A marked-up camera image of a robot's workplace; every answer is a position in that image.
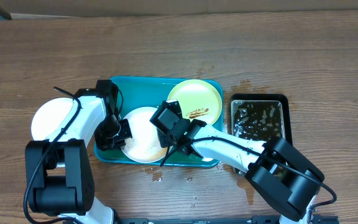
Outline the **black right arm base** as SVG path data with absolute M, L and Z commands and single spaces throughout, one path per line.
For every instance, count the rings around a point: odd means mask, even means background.
M 285 139 L 274 137 L 263 147 L 263 155 L 319 182 L 324 180 L 324 174 Z M 307 206 L 320 186 L 286 169 L 276 176 L 273 166 L 273 163 L 259 158 L 249 164 L 245 178 L 273 209 L 297 222 L 304 217 Z

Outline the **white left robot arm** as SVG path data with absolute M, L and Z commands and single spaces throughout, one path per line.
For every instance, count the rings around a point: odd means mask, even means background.
M 56 98 L 44 104 L 34 121 L 46 125 L 44 136 L 55 146 L 65 176 L 52 177 L 46 186 L 48 207 L 60 218 L 76 223 L 113 223 L 114 210 L 94 195 L 94 180 L 86 147 L 91 138 L 99 149 L 119 149 L 131 138 L 129 123 L 111 111 L 115 104 L 97 96 L 74 100 Z

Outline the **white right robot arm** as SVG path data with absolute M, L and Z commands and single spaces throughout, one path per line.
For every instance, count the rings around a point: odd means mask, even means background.
M 155 121 L 163 142 L 175 150 L 217 159 L 245 173 L 246 180 L 280 215 L 280 223 L 308 223 L 323 174 L 285 139 L 252 141 L 200 120 Z

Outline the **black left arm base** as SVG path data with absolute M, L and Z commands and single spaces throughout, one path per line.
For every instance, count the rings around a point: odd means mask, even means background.
M 46 156 L 29 190 L 35 213 L 84 215 L 94 201 L 94 179 L 84 140 L 58 142 Z

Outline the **green rimmed plate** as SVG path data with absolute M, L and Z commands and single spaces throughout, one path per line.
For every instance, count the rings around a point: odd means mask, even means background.
M 179 102 L 182 116 L 214 124 L 221 115 L 222 98 L 212 84 L 203 80 L 185 80 L 170 91 L 167 100 Z

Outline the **white plate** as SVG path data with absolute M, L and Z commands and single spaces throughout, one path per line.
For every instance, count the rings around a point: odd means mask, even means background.
M 56 98 L 43 104 L 34 114 L 31 123 L 31 135 L 33 140 L 41 141 L 53 133 L 73 106 L 70 98 Z
M 150 164 L 165 157 L 167 148 L 161 147 L 157 128 L 150 122 L 156 111 L 154 107 L 141 107 L 124 117 L 129 122 L 132 137 L 125 140 L 122 151 L 132 161 Z

